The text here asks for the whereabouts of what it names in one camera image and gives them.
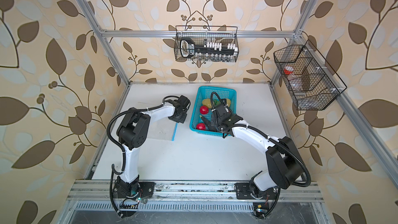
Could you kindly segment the red toy tomato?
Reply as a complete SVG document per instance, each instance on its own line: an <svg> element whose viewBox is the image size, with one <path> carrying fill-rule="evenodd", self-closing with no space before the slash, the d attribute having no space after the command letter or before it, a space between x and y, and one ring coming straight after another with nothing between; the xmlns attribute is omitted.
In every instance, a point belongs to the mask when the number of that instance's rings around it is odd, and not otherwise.
<svg viewBox="0 0 398 224"><path fill-rule="evenodd" d="M201 115L207 115L209 113L209 108L206 105L202 105L200 107L200 114Z"/></svg>

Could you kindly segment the clear zip top bag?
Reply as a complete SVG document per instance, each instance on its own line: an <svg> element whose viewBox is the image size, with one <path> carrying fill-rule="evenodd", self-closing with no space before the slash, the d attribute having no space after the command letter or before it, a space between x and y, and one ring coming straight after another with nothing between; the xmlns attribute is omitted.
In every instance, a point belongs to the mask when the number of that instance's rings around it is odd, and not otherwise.
<svg viewBox="0 0 398 224"><path fill-rule="evenodd" d="M174 141L177 125L177 122L171 121L167 117L157 121L151 120L147 138L155 140Z"/></svg>

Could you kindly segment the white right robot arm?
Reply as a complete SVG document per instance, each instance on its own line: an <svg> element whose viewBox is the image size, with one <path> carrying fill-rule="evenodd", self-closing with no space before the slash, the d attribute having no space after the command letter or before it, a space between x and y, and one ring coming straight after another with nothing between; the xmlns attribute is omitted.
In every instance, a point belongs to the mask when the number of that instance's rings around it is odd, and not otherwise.
<svg viewBox="0 0 398 224"><path fill-rule="evenodd" d="M270 189L288 189L291 185L308 187L312 178L292 139L265 134L251 126L241 116L232 112L227 101L212 92L211 125L222 134L241 139L265 155L267 170L261 171L249 181L251 197L262 199Z"/></svg>

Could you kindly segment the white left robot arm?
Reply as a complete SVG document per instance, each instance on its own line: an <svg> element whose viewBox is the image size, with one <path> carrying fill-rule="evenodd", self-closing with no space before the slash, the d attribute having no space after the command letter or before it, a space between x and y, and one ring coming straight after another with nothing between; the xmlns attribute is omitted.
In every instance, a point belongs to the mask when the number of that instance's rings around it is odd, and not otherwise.
<svg viewBox="0 0 398 224"><path fill-rule="evenodd" d="M169 95L159 106L144 109L132 107L109 122L106 128L107 137L122 152L120 171L112 165L112 175L118 176L115 185L119 192L134 195L139 191L138 159L150 124L163 118L184 123L190 106L191 102L186 96Z"/></svg>

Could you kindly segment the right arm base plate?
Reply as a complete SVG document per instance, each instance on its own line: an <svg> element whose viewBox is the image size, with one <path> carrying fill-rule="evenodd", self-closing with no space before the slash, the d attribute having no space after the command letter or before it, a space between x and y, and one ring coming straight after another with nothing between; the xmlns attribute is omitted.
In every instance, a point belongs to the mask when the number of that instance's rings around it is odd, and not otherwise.
<svg viewBox="0 0 398 224"><path fill-rule="evenodd" d="M261 191L254 183L236 183L234 190L238 200L275 200L278 192L275 188Z"/></svg>

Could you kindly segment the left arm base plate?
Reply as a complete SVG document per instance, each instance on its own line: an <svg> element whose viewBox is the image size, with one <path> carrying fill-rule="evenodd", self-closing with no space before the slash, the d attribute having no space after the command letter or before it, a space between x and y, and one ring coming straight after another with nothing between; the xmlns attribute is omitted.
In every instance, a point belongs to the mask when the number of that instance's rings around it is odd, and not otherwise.
<svg viewBox="0 0 398 224"><path fill-rule="evenodd" d="M115 185L110 192L114 198L118 199L150 198L154 193L154 187L155 182L151 181L134 181L132 183L126 183L120 178L117 178Z"/></svg>

